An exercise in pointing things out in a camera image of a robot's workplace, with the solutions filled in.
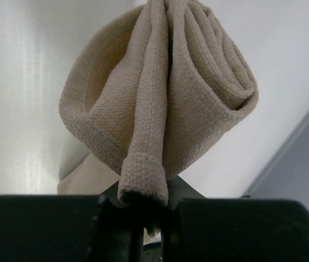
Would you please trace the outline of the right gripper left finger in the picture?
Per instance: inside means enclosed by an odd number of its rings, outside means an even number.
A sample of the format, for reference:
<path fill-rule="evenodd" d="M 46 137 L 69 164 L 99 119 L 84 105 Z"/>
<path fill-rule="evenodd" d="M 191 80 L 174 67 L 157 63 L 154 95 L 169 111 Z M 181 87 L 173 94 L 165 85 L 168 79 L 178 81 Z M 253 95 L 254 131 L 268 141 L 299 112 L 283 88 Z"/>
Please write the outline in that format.
<path fill-rule="evenodd" d="M 132 209 L 100 195 L 0 195 L 0 261 L 141 261 Z"/>

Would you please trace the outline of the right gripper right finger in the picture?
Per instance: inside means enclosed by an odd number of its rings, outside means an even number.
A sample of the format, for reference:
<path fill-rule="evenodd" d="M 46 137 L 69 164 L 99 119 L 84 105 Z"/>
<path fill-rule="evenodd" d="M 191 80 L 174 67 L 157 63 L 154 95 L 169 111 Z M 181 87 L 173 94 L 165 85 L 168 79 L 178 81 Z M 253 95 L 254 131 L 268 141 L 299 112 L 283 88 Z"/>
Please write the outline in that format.
<path fill-rule="evenodd" d="M 286 199 L 208 199 L 168 181 L 164 261 L 309 261 L 309 212 Z"/>

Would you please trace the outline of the beige cloth napkin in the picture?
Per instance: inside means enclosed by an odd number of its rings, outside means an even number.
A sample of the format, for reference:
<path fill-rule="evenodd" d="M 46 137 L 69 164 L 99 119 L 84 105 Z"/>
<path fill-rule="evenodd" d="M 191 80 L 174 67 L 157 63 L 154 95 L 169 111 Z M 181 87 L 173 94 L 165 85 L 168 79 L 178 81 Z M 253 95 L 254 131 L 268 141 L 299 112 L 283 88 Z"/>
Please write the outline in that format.
<path fill-rule="evenodd" d="M 149 215 L 171 204 L 167 182 L 255 108 L 258 86 L 213 11 L 198 1 L 148 1 L 111 21 L 84 47 L 59 114 L 88 149 L 60 176 L 59 194 L 100 194 Z"/>

